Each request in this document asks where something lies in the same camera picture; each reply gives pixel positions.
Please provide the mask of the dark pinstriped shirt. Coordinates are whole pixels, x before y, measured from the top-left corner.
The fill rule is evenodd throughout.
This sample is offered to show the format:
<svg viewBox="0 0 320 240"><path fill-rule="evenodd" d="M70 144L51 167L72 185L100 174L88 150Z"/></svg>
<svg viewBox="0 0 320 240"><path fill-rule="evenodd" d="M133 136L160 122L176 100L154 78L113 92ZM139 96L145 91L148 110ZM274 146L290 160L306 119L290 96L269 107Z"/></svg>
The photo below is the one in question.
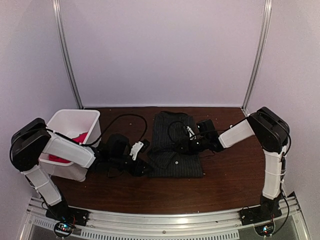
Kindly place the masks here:
<svg viewBox="0 0 320 240"><path fill-rule="evenodd" d="M175 152L175 143L188 139L185 126L195 129L194 118L183 112L161 111L152 127L151 147L147 152L153 171L149 178L201 178L203 169L198 154Z"/></svg>

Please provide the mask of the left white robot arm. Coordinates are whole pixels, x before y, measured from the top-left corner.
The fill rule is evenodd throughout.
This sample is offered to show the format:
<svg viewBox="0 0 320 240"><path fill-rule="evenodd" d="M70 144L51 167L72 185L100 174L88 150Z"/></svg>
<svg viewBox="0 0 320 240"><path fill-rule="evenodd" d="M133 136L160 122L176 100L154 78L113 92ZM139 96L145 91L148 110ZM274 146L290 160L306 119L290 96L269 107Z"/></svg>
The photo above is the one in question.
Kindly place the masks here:
<svg viewBox="0 0 320 240"><path fill-rule="evenodd" d="M92 143L76 142L49 129L42 118L36 118L11 137L9 159L45 202L53 207L53 215L61 222L67 222L72 218L72 211L64 205L62 193L41 167L41 155L55 156L96 172L115 168L141 177L153 169L138 157L147 143L144 140L130 145L121 134L111 135L107 143L99 138Z"/></svg>

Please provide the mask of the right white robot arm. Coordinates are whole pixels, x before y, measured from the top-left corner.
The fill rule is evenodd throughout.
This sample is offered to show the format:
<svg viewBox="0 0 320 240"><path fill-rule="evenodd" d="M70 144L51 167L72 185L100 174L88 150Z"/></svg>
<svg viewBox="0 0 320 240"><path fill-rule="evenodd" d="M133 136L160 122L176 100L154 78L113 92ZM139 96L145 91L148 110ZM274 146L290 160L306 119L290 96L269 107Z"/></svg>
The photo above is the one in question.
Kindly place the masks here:
<svg viewBox="0 0 320 240"><path fill-rule="evenodd" d="M174 143L175 152L191 155L210 150L219 153L251 136L256 137L265 157L261 206L257 208L256 216L261 221L268 220L276 212L275 205L283 193L286 156L292 145L289 125L264 106L222 133L211 119L202 120L196 126L197 133L188 126L185 128L189 136Z"/></svg>

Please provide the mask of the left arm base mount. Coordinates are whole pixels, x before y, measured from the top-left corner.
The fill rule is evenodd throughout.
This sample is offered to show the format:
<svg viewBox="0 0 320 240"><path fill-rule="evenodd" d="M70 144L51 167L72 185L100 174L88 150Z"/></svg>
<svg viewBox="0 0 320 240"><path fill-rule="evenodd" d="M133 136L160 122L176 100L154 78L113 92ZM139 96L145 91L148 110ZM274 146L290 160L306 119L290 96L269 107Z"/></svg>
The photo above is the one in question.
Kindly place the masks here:
<svg viewBox="0 0 320 240"><path fill-rule="evenodd" d="M66 199L62 198L53 206L47 205L45 216L72 225L86 226L89 214L88 210L70 207Z"/></svg>

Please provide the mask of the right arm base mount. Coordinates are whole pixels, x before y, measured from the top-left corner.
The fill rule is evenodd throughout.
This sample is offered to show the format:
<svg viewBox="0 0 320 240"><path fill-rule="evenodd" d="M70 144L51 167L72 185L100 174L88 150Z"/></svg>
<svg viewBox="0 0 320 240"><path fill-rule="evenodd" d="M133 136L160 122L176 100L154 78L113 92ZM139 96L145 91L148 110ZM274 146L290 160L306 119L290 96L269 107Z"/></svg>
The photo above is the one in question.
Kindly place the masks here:
<svg viewBox="0 0 320 240"><path fill-rule="evenodd" d="M280 217L282 211L280 210L279 201L281 196L275 199L269 199L260 196L260 205L254 207L243 207L238 213L243 226L256 224L264 221L271 221L272 218Z"/></svg>

